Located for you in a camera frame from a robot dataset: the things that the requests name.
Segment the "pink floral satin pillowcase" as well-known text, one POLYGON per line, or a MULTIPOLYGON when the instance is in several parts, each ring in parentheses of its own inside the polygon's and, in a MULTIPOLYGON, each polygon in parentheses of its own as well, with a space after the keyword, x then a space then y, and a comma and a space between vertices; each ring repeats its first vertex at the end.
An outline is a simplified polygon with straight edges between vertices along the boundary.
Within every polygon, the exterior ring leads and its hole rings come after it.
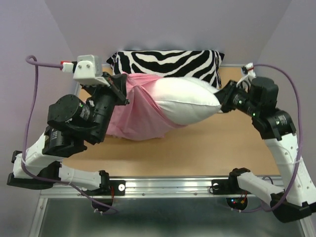
POLYGON ((128 74, 126 79, 126 98, 129 104, 115 106, 106 134, 117 138, 144 141, 162 138, 182 125, 172 122, 154 101, 145 86, 161 79, 151 74, 128 74))

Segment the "white pillow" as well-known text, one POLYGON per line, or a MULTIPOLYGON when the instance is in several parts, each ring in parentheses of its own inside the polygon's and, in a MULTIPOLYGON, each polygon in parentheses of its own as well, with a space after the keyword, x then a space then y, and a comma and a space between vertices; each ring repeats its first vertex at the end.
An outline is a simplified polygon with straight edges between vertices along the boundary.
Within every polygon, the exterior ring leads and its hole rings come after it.
POLYGON ((191 77, 161 78, 144 86, 164 115, 178 125, 201 122, 220 112, 218 89, 191 77))

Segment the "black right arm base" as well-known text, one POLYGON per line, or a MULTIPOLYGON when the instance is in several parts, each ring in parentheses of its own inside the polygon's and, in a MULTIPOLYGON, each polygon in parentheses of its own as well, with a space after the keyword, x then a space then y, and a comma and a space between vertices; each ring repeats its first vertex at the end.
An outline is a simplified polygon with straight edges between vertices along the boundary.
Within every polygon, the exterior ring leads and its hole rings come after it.
POLYGON ((208 188, 208 192, 212 195, 239 195, 239 197, 227 197, 226 202, 233 211, 241 213, 251 213, 253 211, 245 210, 247 208, 248 192, 239 187, 237 177, 250 172, 247 168, 234 168, 228 175, 228 178, 213 179, 208 188))

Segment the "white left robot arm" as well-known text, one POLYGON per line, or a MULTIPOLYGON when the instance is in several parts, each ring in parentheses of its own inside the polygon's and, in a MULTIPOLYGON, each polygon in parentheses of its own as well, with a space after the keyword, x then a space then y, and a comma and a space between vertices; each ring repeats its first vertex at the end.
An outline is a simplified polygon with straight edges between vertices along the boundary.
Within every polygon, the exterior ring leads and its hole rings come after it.
POLYGON ((88 195, 110 191, 106 171, 86 172, 62 164, 64 158, 87 150, 85 142, 102 143, 115 106, 129 104, 127 75, 104 73, 103 76, 107 85, 83 86, 90 94, 86 102, 68 94, 49 106, 44 133, 24 152, 13 152, 14 167, 8 176, 9 186, 45 190, 61 183, 85 188, 88 195))

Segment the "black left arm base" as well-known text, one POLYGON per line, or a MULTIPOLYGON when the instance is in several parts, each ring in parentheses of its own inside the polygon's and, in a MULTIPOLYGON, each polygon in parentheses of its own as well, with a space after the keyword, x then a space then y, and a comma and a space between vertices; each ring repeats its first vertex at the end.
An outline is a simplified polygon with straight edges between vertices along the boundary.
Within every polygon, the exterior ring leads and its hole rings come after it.
POLYGON ((107 213, 110 210, 114 203, 115 196, 124 196, 125 195, 125 188, 126 188, 126 181, 119 179, 119 180, 112 180, 109 177, 108 172, 104 170, 99 171, 99 175, 101 176, 101 183, 99 188, 91 192, 91 196, 110 196, 109 199, 98 199, 97 201, 108 205, 109 207, 104 207, 102 205, 96 204, 92 202, 92 207, 96 212, 100 214, 107 213))

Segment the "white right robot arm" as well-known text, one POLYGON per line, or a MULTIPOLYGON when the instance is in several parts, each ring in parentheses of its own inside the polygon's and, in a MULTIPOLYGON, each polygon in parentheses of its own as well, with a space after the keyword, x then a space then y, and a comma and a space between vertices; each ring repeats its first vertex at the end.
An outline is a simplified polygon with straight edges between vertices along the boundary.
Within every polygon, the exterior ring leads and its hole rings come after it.
POLYGON ((239 110, 251 117, 252 125, 276 162, 284 188, 264 181, 247 168, 235 168, 227 178, 213 180, 210 192, 214 195, 253 194, 266 203, 282 223, 315 213, 316 187, 302 159, 293 120, 289 113, 277 108, 278 86, 274 81, 256 77, 245 90, 230 80, 215 96, 223 112, 239 110))

